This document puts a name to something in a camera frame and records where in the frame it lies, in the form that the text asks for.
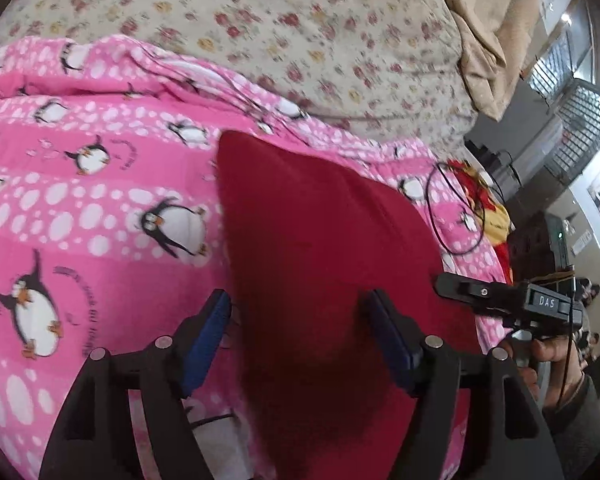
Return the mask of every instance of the blue gripper pad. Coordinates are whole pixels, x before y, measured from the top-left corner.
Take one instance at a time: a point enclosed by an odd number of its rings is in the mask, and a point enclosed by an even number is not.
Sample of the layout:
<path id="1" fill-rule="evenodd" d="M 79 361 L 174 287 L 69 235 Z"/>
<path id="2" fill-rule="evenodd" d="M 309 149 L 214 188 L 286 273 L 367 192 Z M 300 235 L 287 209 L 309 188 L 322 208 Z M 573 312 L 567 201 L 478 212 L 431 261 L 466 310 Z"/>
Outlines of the blue gripper pad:
<path id="1" fill-rule="evenodd" d="M 220 289 L 213 291 L 197 316 L 184 320 L 174 339 L 182 360 L 180 387 L 184 397 L 202 386 L 224 330 L 231 318 L 231 298 Z"/>
<path id="2" fill-rule="evenodd" d="M 413 372 L 424 355 L 420 347 L 424 334 L 413 319 L 398 313 L 382 290 L 373 290 L 363 304 L 392 380 L 410 394 L 414 391 Z"/>

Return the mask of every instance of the beige curtain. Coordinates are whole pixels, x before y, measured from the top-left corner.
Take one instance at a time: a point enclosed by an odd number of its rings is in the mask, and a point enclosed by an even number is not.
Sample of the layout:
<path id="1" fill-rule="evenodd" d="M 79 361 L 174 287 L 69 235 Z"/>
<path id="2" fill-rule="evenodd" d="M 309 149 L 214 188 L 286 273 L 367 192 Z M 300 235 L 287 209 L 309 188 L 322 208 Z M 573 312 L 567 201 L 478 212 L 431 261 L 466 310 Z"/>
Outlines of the beige curtain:
<path id="1" fill-rule="evenodd" d="M 445 0 L 462 37 L 460 70 L 475 106 L 499 121 L 515 90 L 541 0 Z"/>

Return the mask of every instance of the human hand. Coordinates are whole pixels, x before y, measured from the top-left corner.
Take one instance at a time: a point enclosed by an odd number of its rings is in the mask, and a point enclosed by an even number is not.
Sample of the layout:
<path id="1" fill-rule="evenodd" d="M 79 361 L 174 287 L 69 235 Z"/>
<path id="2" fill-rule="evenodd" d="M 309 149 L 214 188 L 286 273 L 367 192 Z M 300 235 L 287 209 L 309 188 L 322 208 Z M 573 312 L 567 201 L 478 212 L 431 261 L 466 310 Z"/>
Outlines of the human hand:
<path id="1" fill-rule="evenodd" d="M 569 363 L 567 363 L 569 342 L 571 342 L 571 355 Z M 509 342 L 504 340 L 499 346 L 507 351 L 509 357 L 513 357 L 513 349 Z M 571 399 L 582 379 L 578 349 L 573 340 L 567 336 L 545 339 L 544 341 L 534 339 L 531 342 L 531 353 L 538 362 L 552 363 L 544 408 L 555 408 L 557 406 L 565 369 L 567 370 L 567 381 L 564 387 L 564 395 L 562 396 L 562 404 Z M 536 384 L 538 374 L 532 368 L 519 368 L 518 370 L 529 391 L 537 399 L 540 394 L 540 388 Z"/>

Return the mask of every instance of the gray sleeve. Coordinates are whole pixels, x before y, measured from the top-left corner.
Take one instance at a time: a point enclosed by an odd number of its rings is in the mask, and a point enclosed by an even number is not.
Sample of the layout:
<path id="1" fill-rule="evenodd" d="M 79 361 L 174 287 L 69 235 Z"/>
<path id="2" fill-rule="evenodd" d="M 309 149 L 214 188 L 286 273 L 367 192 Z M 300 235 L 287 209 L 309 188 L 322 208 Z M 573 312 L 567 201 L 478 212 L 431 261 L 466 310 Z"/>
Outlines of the gray sleeve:
<path id="1" fill-rule="evenodd" d="M 600 410 L 593 381 L 584 376 L 578 393 L 558 412 L 545 414 L 565 480 L 576 480 L 600 452 Z"/>

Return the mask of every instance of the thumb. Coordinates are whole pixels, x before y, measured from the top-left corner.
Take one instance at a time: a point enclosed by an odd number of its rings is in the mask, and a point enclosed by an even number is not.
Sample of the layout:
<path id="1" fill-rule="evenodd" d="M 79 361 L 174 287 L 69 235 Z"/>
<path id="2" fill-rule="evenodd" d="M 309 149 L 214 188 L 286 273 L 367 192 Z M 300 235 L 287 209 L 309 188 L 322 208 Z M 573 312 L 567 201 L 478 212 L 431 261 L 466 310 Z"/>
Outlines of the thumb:
<path id="1" fill-rule="evenodd" d="M 567 337 L 555 337 L 540 341 L 534 339 L 531 343 L 531 353 L 539 362 L 560 362 L 567 358 L 569 339 Z"/>

